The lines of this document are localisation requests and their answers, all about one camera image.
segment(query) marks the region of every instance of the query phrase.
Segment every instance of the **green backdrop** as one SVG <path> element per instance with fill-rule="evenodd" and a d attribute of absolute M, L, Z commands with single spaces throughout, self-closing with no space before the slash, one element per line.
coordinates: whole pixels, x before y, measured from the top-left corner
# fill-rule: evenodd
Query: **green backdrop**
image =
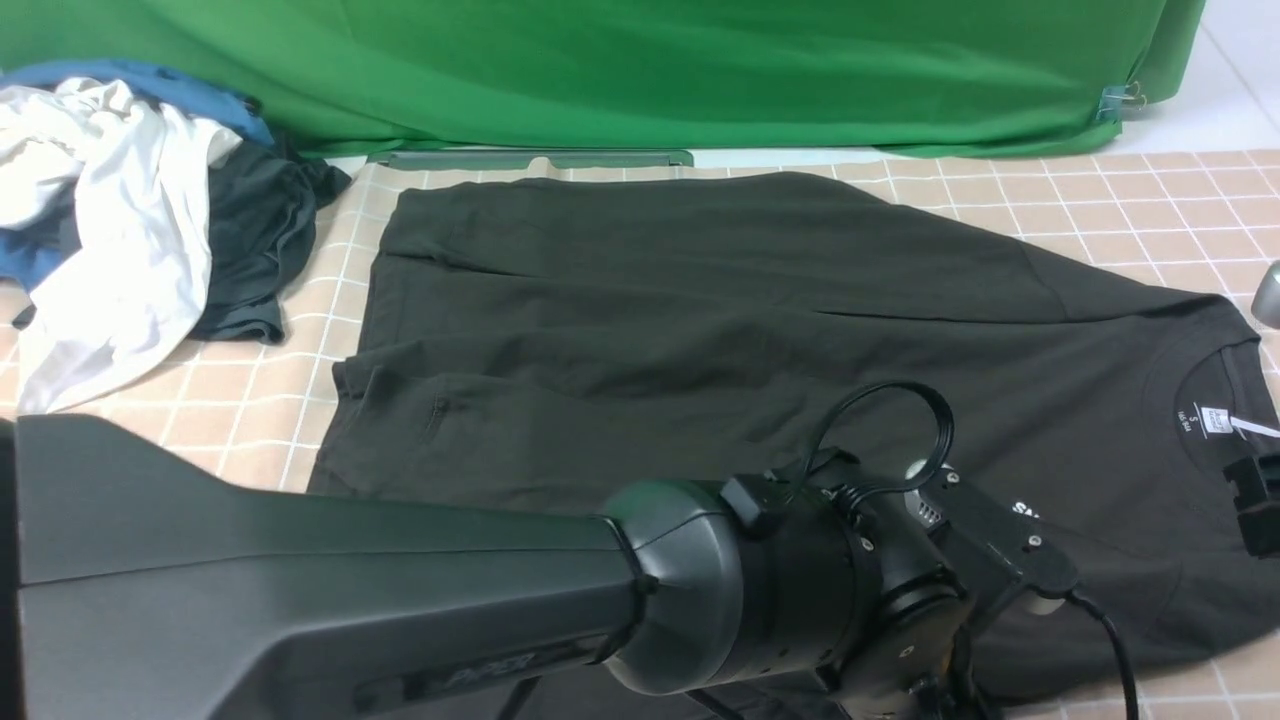
<path fill-rule="evenodd" d="M 0 67 L 124 56 L 250 92 L 325 152 L 1078 152 L 1181 78 L 1204 0 L 0 0 Z"/>

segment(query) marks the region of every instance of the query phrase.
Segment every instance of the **clothing label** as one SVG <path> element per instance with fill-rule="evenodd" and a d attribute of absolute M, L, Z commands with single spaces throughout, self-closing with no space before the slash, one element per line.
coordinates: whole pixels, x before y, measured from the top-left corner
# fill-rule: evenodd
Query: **clothing label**
<path fill-rule="evenodd" d="M 1201 421 L 1206 433 L 1234 433 L 1231 414 L 1217 407 L 1201 407 Z"/>

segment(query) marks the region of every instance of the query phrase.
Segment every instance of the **pile of clothes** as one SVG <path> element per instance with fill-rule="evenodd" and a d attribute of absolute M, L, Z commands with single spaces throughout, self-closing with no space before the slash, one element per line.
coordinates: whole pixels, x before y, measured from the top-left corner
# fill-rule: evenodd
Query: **pile of clothes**
<path fill-rule="evenodd" d="M 242 94 L 129 60 L 0 76 L 0 277 L 20 414 L 86 402 L 182 342 L 279 343 L 278 292 L 351 178 L 303 160 Z"/>

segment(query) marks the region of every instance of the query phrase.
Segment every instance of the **gray metal cylinder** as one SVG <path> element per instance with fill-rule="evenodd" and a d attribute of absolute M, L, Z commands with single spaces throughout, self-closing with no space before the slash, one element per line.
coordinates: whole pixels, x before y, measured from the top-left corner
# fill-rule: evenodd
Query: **gray metal cylinder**
<path fill-rule="evenodd" d="M 1253 296 L 1253 316 L 1268 328 L 1280 328 L 1280 260 L 1267 268 Z"/>

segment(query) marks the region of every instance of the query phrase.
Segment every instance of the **t-shirt sleeve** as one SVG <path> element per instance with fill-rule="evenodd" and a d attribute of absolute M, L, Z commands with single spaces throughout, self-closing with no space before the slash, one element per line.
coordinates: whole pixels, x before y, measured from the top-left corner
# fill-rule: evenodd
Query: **t-shirt sleeve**
<path fill-rule="evenodd" d="M 1194 299 L 801 173 L 406 191 L 383 251 L 837 315 L 1055 323 Z"/>

